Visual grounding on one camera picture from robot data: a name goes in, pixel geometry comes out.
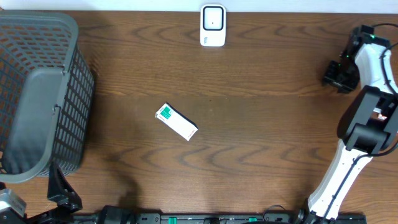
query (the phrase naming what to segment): green label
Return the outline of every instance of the green label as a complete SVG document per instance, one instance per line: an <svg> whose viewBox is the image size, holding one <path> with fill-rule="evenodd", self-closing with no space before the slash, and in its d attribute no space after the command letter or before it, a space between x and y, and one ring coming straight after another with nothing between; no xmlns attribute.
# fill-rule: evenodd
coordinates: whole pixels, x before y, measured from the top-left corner
<svg viewBox="0 0 398 224"><path fill-rule="evenodd" d="M177 224L177 218L169 218L169 224Z"/></svg>
<svg viewBox="0 0 398 224"><path fill-rule="evenodd" d="M171 111L170 108L168 106L166 106L162 112L160 113L163 117L165 117L166 119L169 119L171 116Z"/></svg>

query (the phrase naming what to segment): gray plastic basket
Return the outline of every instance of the gray plastic basket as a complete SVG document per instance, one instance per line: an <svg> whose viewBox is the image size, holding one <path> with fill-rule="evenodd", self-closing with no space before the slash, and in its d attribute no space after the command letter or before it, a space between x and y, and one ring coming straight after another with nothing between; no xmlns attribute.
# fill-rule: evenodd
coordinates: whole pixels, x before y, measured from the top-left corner
<svg viewBox="0 0 398 224"><path fill-rule="evenodd" d="M0 12L0 181L77 170L94 78L59 13Z"/></svg>

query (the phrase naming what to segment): black bracket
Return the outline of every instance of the black bracket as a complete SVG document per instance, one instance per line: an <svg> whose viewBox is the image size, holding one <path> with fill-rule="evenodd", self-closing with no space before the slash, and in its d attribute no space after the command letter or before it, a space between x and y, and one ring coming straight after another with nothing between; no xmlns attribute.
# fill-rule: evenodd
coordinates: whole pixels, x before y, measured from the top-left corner
<svg viewBox="0 0 398 224"><path fill-rule="evenodd" d="M56 202L58 207L68 209L70 213L77 212L83 208L81 198L65 180L61 169L54 162L50 165L47 198L52 202Z"/></svg>
<svg viewBox="0 0 398 224"><path fill-rule="evenodd" d="M323 77L323 85L329 84L338 89L338 93L349 93L358 86L359 71L355 65L355 56L363 44L390 46L387 39L374 35L374 28L361 25L349 35L348 43L340 55L340 63L331 61Z"/></svg>
<svg viewBox="0 0 398 224"><path fill-rule="evenodd" d="M56 202L58 207L29 218L26 223L73 223L71 214L82 209L81 198L69 185L56 163L51 163L49 169L47 198Z"/></svg>
<svg viewBox="0 0 398 224"><path fill-rule="evenodd" d="M376 154L385 150L394 140L398 131L398 101L392 94L384 93L377 87L364 86L337 127L337 136L346 145ZM385 119L373 117L374 109L380 109Z"/></svg>

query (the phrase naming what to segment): basket mesh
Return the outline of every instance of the basket mesh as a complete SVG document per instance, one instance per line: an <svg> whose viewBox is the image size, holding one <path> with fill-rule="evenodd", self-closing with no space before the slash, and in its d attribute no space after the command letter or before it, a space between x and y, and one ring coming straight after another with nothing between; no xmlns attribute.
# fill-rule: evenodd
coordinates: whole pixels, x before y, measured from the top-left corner
<svg viewBox="0 0 398 224"><path fill-rule="evenodd" d="M94 79L76 47L65 102L57 127L53 156L67 175L78 168L93 96Z"/></svg>
<svg viewBox="0 0 398 224"><path fill-rule="evenodd" d="M60 18L35 20L34 17L27 19L22 16L2 17L0 20L0 173L2 174L18 174L35 165L32 161L12 160L12 156L8 158L4 156L19 98L29 73L36 68L64 68L65 59L70 57L72 57L70 79L56 128L52 158L58 162L64 174L69 174L78 168L93 96L94 79L77 45L73 54L69 50L72 36L77 35L71 33L69 25L71 24ZM5 164L10 162L18 163L18 169L7 169ZM40 175L48 175L48 170L43 170Z"/></svg>

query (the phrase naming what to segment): green connector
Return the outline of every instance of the green connector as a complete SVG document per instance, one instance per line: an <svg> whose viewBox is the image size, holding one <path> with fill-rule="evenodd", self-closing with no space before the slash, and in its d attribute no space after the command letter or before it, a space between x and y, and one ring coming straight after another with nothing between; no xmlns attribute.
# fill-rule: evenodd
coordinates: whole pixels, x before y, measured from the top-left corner
<svg viewBox="0 0 398 224"><path fill-rule="evenodd" d="M177 224L177 218L169 218L169 224Z"/></svg>

